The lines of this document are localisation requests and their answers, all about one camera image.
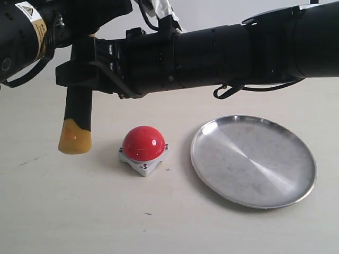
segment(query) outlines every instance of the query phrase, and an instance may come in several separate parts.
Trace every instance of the yellow label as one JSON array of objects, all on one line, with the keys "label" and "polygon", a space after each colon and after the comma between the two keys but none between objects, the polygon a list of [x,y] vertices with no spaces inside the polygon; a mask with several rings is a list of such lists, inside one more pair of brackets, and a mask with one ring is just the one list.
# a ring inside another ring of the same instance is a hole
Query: yellow label
[{"label": "yellow label", "polygon": [[43,56],[45,51],[45,45],[42,45],[42,42],[47,32],[47,26],[40,13],[29,2],[17,3],[15,6],[26,15],[34,27],[35,33],[37,34],[38,53],[35,59],[38,60]]}]

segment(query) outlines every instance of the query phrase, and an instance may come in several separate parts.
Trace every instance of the red button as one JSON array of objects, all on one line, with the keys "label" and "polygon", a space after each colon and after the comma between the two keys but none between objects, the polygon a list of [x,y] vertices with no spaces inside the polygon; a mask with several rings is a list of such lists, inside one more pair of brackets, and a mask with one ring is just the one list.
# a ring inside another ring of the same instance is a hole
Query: red button
[{"label": "red button", "polygon": [[158,158],[165,150],[163,135],[153,127],[140,126],[131,130],[125,137],[122,148],[132,160],[150,161]]}]

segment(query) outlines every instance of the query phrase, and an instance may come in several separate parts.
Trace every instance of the table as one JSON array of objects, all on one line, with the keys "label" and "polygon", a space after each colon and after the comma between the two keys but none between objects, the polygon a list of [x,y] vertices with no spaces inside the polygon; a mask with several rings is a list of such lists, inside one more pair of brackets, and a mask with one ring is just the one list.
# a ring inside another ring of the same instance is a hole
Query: table
[{"label": "table", "polygon": [[[91,152],[57,150],[66,89],[53,80],[0,91],[0,253],[338,253],[338,79],[309,79],[220,101],[217,87],[120,100],[96,92]],[[318,179],[302,202],[257,211],[225,201],[197,177],[200,126],[245,114],[279,123],[309,146]],[[159,129],[171,151],[149,176],[119,162],[124,136]]]}]

